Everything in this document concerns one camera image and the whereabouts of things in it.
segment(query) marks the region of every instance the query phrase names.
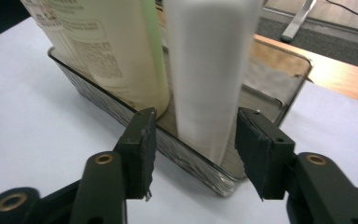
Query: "white surface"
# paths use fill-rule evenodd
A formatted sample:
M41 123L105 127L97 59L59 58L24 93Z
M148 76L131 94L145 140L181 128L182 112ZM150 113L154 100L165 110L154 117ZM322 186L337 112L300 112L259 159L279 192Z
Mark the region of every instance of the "white surface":
M44 197L81 177L86 159L110 150L124 128L77 93L47 56L31 19L0 35L0 193L32 187ZM358 186L358 102L307 84L283 130L296 152L332 158ZM222 199L160 154L149 203L128 201L129 223L288 223L284 201L242 184Z

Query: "glass tray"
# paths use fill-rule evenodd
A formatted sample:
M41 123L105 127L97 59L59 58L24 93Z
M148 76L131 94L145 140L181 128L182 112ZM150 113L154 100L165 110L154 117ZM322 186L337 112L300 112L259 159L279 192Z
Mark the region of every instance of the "glass tray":
M254 42L251 54L239 106L258 110L275 124L280 125L312 68L311 61L301 55L258 40ZM54 48L48 51L48 56L61 68L81 95L124 126L128 125L136 112L133 108L98 86L92 76L68 66L60 59ZM164 49L164 56L171 86L167 49ZM233 120L227 151L221 164L214 164L176 137L172 91L169 107L158 119L157 125L158 151L218 195L227 197L240 182L247 179L243 163L234 148L235 120Z

